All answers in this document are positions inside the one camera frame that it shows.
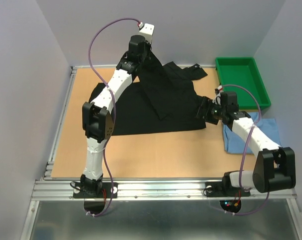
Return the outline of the black long sleeve shirt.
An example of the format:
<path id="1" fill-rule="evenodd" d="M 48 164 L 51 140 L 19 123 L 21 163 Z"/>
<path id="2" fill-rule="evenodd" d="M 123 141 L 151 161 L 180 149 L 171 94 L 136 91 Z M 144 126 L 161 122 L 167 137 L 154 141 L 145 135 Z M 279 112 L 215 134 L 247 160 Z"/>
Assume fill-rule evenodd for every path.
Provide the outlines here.
<path id="1" fill-rule="evenodd" d="M 115 136 L 194 131 L 206 128 L 200 117 L 202 96 L 194 81 L 207 76 L 198 65 L 161 64 L 151 53 L 116 103 Z"/>

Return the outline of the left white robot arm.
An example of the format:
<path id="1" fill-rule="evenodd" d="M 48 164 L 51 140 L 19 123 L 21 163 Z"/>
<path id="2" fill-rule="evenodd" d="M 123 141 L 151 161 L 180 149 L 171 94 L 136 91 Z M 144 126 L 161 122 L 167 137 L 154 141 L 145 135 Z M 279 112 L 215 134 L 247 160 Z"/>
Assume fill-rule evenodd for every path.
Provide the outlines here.
<path id="1" fill-rule="evenodd" d="M 116 121 L 116 102 L 133 83 L 145 60 L 150 56 L 154 25 L 138 23 L 139 32 L 129 41 L 110 81 L 103 81 L 102 92 L 82 106 L 82 128 L 87 138 L 86 165 L 80 182 L 86 193 L 97 197 L 102 192 L 103 160 Z"/>

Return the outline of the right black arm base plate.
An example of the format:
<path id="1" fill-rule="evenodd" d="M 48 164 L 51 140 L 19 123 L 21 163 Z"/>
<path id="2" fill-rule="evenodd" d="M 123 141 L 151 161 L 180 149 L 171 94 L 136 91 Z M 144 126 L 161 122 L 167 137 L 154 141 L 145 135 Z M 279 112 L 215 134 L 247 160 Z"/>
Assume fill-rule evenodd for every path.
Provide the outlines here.
<path id="1" fill-rule="evenodd" d="M 250 192 L 245 192 L 239 187 L 232 187 L 222 183 L 222 181 L 207 181 L 203 194 L 209 198 L 217 197 L 249 197 Z"/>

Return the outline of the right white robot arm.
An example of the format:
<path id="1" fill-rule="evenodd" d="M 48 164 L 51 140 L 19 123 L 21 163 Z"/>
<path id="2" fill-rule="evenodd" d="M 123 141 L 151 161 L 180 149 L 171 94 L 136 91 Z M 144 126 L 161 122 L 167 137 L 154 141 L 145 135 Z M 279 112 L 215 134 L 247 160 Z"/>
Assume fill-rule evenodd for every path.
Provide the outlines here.
<path id="1" fill-rule="evenodd" d="M 257 126 L 246 111 L 240 111 L 237 94 L 233 91 L 220 93 L 216 102 L 203 97 L 198 116 L 216 125 L 222 122 L 231 132 L 246 141 L 244 149 L 250 149 L 256 158 L 253 171 L 226 172 L 221 191 L 232 195 L 238 189 L 256 189 L 260 193 L 293 189 L 296 186 L 295 152 L 271 140 Z"/>

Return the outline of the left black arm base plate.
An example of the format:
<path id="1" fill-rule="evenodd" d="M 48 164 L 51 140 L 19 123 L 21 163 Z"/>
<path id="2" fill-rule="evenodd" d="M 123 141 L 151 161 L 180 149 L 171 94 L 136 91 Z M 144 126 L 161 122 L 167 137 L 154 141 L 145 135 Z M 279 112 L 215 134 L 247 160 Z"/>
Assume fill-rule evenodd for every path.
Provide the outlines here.
<path id="1" fill-rule="evenodd" d="M 73 188 L 74 199 L 110 199 L 117 198 L 118 183 L 104 182 L 96 189 L 83 186 L 82 183 L 72 181 L 70 186 Z"/>

